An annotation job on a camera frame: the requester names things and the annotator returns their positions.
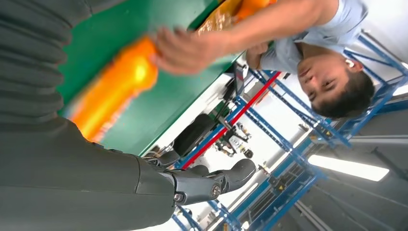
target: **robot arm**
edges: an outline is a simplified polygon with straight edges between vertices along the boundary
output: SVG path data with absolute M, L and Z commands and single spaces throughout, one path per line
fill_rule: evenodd
M 247 162 L 208 175 L 169 171 L 88 142 L 57 115 L 71 28 L 120 2 L 1 1 L 0 230 L 142 229 L 166 222 L 175 204 L 215 198 L 214 185 L 225 193 L 250 178 Z

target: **earbud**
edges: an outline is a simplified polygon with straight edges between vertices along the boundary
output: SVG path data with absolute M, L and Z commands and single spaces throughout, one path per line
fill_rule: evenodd
M 345 62 L 348 64 L 348 67 L 353 67 L 354 66 L 354 62 L 349 60 L 349 59 L 346 59 Z

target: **red pipe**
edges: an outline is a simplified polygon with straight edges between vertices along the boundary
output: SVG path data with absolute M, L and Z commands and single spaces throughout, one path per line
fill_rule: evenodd
M 248 110 L 249 107 L 251 107 L 252 104 L 255 103 L 256 100 L 258 100 L 258 98 L 266 91 L 266 89 L 272 84 L 273 81 L 276 80 L 276 78 L 281 74 L 280 71 L 276 72 L 276 74 L 270 78 L 266 84 L 262 87 L 261 90 L 258 91 L 258 93 L 256 93 L 256 95 L 254 95 L 252 97 L 252 99 L 243 107 L 243 109 L 231 120 L 231 124 L 235 124 L 238 119 Z M 188 166 L 190 166 L 192 163 L 194 163 L 194 161 L 200 157 L 209 147 L 211 147 L 211 145 L 213 145 L 213 143 L 215 143 L 219 138 L 221 138 L 221 136 L 223 136 L 225 134 L 225 132 L 227 132 L 226 128 L 223 128 L 217 135 L 215 135 L 208 143 L 206 143 L 204 145 L 204 147 L 202 147 L 202 149 L 200 149 L 194 156 L 192 156 L 182 167 L 182 169 L 187 169 Z

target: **green table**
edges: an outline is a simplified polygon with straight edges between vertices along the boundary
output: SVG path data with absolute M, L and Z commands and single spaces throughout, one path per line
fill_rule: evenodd
M 83 22 L 74 29 L 72 44 L 66 47 L 68 62 L 60 68 L 65 83 L 59 91 L 65 104 L 126 44 L 162 25 L 197 28 L 218 5 L 217 0 L 128 0 Z M 160 73 L 154 89 L 132 102 L 107 132 L 103 145 L 141 154 L 234 58 L 225 57 L 193 77 Z

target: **man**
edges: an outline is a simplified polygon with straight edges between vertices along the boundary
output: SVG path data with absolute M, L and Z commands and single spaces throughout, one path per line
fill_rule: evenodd
M 226 31 L 198 36 L 162 28 L 156 36 L 161 55 L 152 60 L 170 73 L 194 74 L 247 49 L 251 68 L 297 74 L 320 115 L 357 116 L 369 106 L 374 86 L 363 65 L 342 52 L 358 37 L 366 15 L 360 0 L 280 0 Z

